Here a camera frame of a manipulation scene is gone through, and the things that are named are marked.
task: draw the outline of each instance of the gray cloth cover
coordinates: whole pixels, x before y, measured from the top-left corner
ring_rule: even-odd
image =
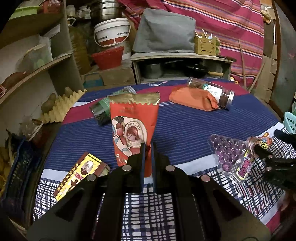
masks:
[[[133,51],[193,53],[194,36],[194,18],[146,8],[139,24]]]

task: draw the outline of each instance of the checkered cloth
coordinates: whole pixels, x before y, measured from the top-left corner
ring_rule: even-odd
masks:
[[[292,145],[274,137],[269,151],[276,158],[296,158]],[[255,217],[261,219],[277,202],[284,191],[263,181],[264,161],[256,159],[246,181],[238,185],[231,177],[213,167],[193,176],[209,175],[238,200]],[[55,203],[54,191],[59,181],[42,178],[37,188],[34,220],[40,218]],[[141,195],[127,194],[123,214],[122,240],[175,240],[175,222],[171,194],[156,195],[152,184],[145,185]]]

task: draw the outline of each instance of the egg carton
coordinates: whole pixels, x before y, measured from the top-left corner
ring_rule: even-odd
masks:
[[[79,90],[78,93],[73,92],[70,97],[66,97],[65,95],[58,96],[52,110],[48,113],[42,113],[39,119],[44,124],[49,122],[62,122],[70,108],[76,103],[76,101],[79,100],[81,96],[84,95],[85,92],[86,90]]]

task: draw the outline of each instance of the white wall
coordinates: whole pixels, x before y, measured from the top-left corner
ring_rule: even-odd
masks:
[[[36,45],[38,35],[21,39],[0,49],[0,83],[16,72],[17,61]],[[48,71],[45,71],[22,84],[0,105],[0,146],[4,146],[8,137],[5,129],[18,134],[23,116],[32,115],[38,119],[41,105],[53,92],[56,93]]]

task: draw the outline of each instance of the orange pouch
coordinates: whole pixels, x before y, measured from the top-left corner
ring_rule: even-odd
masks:
[[[216,98],[209,91],[198,88],[175,87],[169,96],[169,100],[177,104],[205,111],[219,108]]]
[[[156,125],[159,93],[109,96],[113,143],[118,166],[140,153],[141,143],[150,145]],[[151,157],[145,159],[145,177],[152,173]]]

